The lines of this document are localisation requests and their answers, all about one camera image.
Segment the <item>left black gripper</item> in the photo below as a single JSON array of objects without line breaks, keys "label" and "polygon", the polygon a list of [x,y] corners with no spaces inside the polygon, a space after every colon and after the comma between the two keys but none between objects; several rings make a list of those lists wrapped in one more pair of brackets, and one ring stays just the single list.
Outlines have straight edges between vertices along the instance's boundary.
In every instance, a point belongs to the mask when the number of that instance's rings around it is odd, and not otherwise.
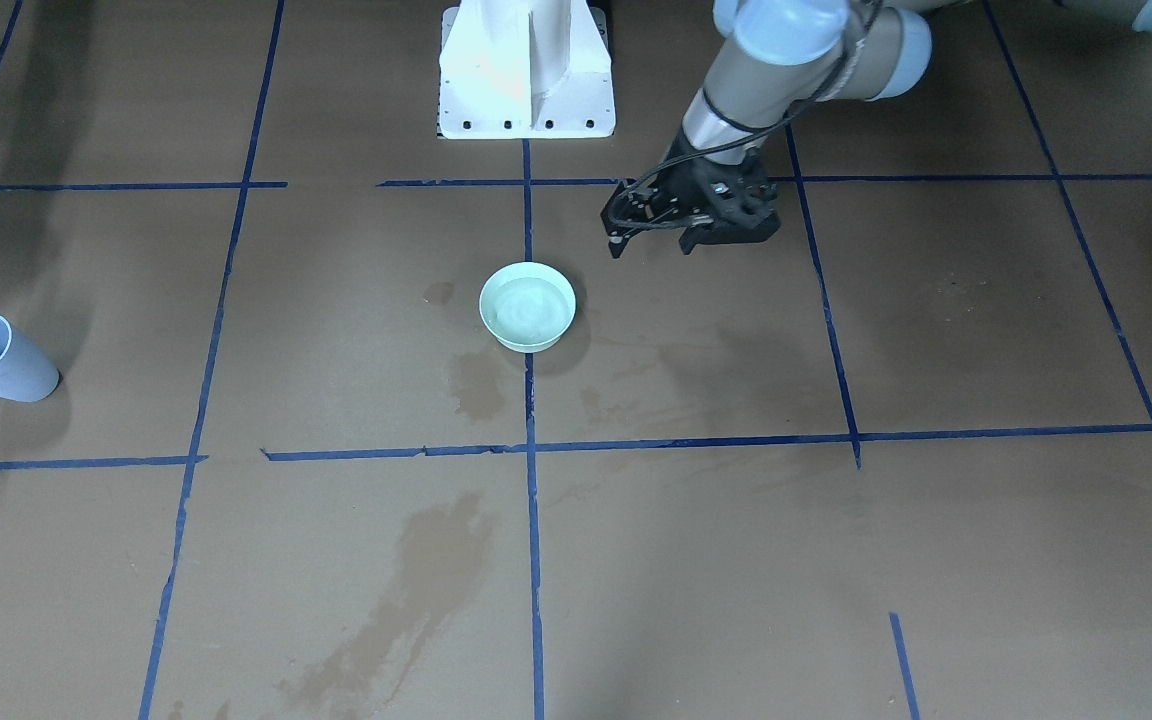
[{"label": "left black gripper", "polygon": [[644,232],[681,229],[684,256],[698,247],[761,243],[781,229],[778,190],[760,149],[742,150],[736,164],[702,156],[654,179],[621,179],[602,206],[602,228],[613,259]]}]

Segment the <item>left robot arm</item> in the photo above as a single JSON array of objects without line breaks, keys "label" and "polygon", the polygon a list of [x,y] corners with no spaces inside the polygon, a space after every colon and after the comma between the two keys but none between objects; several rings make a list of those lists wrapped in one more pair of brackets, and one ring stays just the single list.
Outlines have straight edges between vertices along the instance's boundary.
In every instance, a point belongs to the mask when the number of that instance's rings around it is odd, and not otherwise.
[{"label": "left robot arm", "polygon": [[832,100],[909,94],[934,60],[941,1],[718,1],[723,36],[662,160],[622,179],[602,209],[613,258],[644,232],[679,247],[767,241],[781,227],[761,145]]}]

